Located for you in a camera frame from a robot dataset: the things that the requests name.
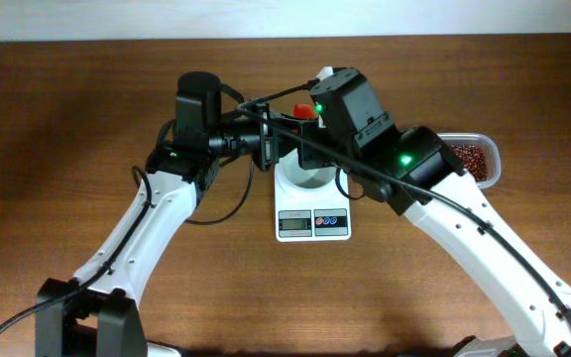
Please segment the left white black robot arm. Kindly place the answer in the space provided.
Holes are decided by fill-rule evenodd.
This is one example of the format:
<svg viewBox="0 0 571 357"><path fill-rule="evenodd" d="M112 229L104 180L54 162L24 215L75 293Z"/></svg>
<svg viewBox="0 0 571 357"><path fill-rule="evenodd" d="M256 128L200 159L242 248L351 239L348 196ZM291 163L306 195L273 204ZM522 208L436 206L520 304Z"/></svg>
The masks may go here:
<svg viewBox="0 0 571 357"><path fill-rule="evenodd" d="M161 128L127 212L68 282L49 279L37 296L39 356L179 356L147 339L139 304L176 230L188 222L219 169L249 155L266 170L276 160L269 100L247 100L213 73L177 81L175 116Z"/></svg>

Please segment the orange plastic measuring scoop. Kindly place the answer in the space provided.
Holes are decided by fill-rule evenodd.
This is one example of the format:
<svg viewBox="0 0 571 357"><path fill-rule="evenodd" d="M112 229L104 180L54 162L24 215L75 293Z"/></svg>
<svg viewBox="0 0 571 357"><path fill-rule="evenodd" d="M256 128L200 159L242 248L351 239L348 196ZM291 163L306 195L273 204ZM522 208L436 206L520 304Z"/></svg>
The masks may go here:
<svg viewBox="0 0 571 357"><path fill-rule="evenodd" d="M309 104L297 103L293 107L292 116L297 120L313 120L316 118L316 112Z"/></svg>

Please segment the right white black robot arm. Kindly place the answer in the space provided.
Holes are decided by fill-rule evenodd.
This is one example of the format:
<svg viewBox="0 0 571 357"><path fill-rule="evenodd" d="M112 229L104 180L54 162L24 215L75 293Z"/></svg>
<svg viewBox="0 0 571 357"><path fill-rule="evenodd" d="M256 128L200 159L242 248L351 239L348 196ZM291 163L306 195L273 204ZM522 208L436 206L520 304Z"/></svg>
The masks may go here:
<svg viewBox="0 0 571 357"><path fill-rule="evenodd" d="M493 303L529 356L571 356L571 287L502 219L432 130L399 130L355 68L306 85L327 130L311 142L438 243Z"/></svg>

